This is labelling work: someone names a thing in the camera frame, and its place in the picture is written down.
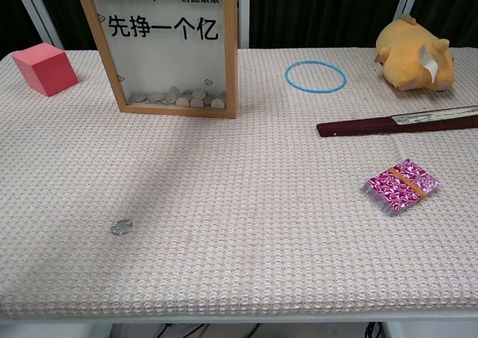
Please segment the wooden frame coin box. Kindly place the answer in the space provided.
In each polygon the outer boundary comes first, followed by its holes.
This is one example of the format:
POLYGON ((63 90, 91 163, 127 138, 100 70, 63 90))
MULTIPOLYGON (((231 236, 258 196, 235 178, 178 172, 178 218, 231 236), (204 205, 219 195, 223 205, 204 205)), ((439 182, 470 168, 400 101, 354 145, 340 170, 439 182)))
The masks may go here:
POLYGON ((80 0, 123 113, 233 118, 237 0, 80 0), (227 92, 226 109, 129 104, 133 93, 227 92))

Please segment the dark red folded fan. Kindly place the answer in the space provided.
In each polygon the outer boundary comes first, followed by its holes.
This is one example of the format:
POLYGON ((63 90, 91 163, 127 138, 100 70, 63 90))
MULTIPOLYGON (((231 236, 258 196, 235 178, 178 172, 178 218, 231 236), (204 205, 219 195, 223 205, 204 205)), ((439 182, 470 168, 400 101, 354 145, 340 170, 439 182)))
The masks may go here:
POLYGON ((321 137, 349 137, 478 128, 478 105, 368 119, 319 123, 321 137))

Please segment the orange rubber band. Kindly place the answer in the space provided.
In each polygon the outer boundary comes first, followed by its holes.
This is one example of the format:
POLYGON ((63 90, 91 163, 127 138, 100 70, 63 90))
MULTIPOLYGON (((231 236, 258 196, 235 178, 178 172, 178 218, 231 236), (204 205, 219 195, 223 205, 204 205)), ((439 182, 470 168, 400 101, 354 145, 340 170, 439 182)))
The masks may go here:
POLYGON ((424 199, 426 197, 426 193, 420 187, 418 187, 409 178, 404 176, 402 173, 398 172, 396 169, 389 168, 388 172, 390 172, 395 177, 399 178, 401 181, 403 181, 405 184, 407 184, 407 186, 410 187, 414 192, 416 192, 420 196, 421 199, 424 199))

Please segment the red cube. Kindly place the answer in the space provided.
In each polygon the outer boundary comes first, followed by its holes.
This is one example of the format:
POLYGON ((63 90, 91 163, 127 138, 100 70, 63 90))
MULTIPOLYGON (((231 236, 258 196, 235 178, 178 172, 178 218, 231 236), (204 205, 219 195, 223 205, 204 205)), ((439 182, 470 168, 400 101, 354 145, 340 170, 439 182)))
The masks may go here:
POLYGON ((16 51, 11 57, 29 87, 45 96, 53 96, 78 83, 66 52, 48 43, 16 51))

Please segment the pink sparkly wrapper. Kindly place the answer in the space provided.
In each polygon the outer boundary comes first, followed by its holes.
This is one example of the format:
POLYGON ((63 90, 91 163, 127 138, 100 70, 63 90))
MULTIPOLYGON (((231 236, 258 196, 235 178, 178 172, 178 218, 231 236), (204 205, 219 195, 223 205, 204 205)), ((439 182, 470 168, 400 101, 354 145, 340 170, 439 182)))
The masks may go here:
MULTIPOLYGON (((405 159, 389 168, 396 169, 420 187, 426 193, 425 198, 432 195, 441 186, 437 178, 411 159, 405 159)), ((421 199, 407 184, 388 172, 388 169, 368 178, 363 184, 361 191, 382 212, 389 216, 396 216, 419 204, 425 198, 421 199)))

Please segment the black curtain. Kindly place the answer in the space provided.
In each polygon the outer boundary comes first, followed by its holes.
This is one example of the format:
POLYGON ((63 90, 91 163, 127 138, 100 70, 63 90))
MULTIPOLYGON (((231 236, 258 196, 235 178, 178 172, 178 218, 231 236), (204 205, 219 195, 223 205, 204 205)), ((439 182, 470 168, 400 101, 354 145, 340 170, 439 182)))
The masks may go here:
POLYGON ((249 0, 251 48, 373 48, 399 0, 249 0))
POLYGON ((478 0, 415 0, 411 15, 452 47, 478 48, 478 0))
POLYGON ((41 42, 22 0, 0 0, 0 60, 41 42))
POLYGON ((96 50, 80 0, 43 0, 63 47, 67 50, 96 50))

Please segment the beige woven tablecloth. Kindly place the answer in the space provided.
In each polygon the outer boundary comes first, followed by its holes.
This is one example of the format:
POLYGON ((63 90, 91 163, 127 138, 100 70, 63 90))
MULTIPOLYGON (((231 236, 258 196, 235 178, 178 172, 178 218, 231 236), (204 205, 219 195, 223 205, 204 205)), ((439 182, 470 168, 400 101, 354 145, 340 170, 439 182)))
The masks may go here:
POLYGON ((236 119, 120 113, 68 55, 51 98, 0 60, 0 322, 478 316, 478 129, 316 131, 478 104, 478 48, 445 93, 392 90, 371 48, 241 50, 236 119), (405 159, 441 186, 389 216, 361 188, 405 159))

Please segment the yellow plush toy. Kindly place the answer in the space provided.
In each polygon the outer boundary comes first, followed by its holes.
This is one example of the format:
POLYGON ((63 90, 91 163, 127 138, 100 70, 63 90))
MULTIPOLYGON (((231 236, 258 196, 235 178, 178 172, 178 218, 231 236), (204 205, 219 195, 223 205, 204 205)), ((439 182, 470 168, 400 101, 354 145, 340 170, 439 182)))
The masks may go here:
POLYGON ((403 14, 386 25, 376 40, 375 61, 396 89, 444 91, 455 79, 450 41, 439 38, 403 14))

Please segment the white table leg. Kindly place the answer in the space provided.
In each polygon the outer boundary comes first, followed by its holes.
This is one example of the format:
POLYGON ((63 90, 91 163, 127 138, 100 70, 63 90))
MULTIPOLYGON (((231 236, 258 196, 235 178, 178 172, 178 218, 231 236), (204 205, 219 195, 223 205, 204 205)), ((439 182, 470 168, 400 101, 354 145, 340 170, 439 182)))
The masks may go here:
POLYGON ((385 338, 406 338, 399 322, 383 322, 382 326, 385 338))
POLYGON ((112 327, 112 324, 93 324, 90 338, 110 338, 112 327))

